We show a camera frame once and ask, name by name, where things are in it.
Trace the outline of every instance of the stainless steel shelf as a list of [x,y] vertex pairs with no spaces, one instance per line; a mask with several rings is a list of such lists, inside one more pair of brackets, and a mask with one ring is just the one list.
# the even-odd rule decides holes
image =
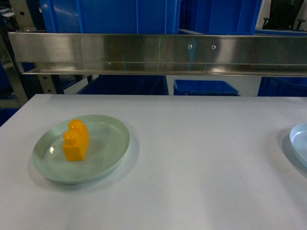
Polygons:
[[26,74],[307,76],[307,38],[10,33]]

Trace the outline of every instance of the white table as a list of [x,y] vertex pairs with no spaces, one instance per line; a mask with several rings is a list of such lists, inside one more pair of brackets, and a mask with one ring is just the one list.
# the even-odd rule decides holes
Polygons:
[[[87,114],[128,127],[122,163],[85,184],[41,176],[38,139]],[[36,95],[0,128],[0,229],[305,230],[288,141],[305,122],[304,98]]]

